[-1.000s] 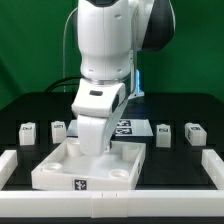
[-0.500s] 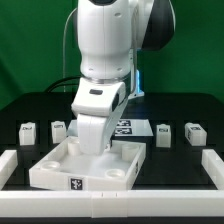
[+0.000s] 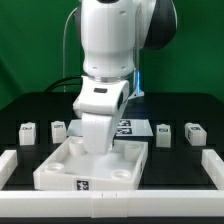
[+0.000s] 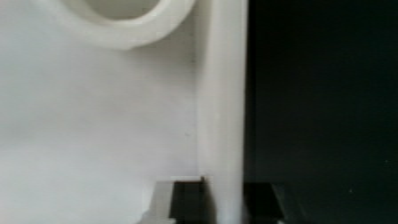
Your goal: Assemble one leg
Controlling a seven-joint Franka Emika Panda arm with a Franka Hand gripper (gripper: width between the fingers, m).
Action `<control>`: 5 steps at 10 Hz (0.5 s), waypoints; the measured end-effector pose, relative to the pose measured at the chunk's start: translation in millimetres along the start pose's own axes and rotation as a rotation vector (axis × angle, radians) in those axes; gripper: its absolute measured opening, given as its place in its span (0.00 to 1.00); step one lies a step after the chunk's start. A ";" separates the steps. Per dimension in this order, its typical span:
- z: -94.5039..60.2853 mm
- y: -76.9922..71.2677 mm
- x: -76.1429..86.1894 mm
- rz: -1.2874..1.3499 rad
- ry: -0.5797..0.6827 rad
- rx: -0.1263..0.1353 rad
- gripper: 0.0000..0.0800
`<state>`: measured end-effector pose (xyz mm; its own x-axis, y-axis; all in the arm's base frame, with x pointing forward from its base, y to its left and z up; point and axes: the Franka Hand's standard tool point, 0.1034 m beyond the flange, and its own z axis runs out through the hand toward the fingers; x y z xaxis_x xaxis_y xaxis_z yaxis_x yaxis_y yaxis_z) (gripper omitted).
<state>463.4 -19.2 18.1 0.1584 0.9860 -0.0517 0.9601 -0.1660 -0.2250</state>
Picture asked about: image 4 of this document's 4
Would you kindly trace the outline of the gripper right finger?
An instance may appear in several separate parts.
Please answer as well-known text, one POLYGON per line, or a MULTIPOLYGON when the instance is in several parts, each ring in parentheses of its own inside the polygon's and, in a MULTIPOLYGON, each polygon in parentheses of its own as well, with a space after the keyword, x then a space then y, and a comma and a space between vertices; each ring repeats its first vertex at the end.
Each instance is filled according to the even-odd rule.
POLYGON ((271 183, 244 184, 244 201, 249 224, 279 224, 285 214, 271 183))

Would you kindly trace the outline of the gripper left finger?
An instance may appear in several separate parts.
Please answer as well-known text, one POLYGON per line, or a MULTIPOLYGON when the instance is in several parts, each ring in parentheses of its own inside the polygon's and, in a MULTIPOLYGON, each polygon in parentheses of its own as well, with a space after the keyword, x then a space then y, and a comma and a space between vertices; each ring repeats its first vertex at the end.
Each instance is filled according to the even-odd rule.
POLYGON ((160 224, 208 224, 207 189, 201 181, 160 182, 152 214, 160 224))

